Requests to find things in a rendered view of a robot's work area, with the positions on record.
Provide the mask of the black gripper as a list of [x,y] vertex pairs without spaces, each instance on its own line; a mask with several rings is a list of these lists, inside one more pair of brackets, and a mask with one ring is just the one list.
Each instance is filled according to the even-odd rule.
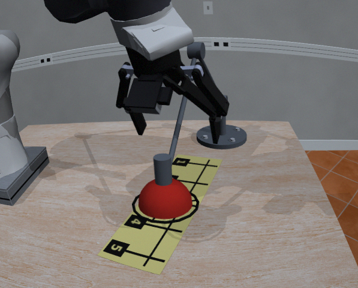
[[[139,78],[141,74],[161,73],[166,87],[171,87],[177,94],[185,96],[209,115],[212,140],[214,144],[218,144],[219,121],[222,116],[227,116],[229,102],[206,74],[203,64],[196,62],[195,65],[185,66],[181,61],[179,49],[156,60],[148,61],[134,49],[125,48],[131,65],[125,62],[118,71],[120,83],[116,107],[123,107],[125,112],[130,114],[138,135],[143,135],[147,124],[142,113],[134,113],[129,107],[125,107],[131,77],[133,74]],[[180,81],[182,83],[179,86]]]

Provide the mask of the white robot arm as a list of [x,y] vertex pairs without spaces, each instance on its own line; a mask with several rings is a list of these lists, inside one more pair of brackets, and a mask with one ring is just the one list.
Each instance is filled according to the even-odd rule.
[[[119,44],[148,61],[156,60],[194,42],[192,30],[172,6],[172,0],[44,0],[60,22],[79,23],[108,12]],[[11,103],[11,70],[20,43],[11,30],[0,30],[0,178],[23,168],[29,161]],[[161,78],[161,79],[159,79]],[[161,73],[134,78],[125,107],[134,113],[161,113],[170,105],[173,90]]]

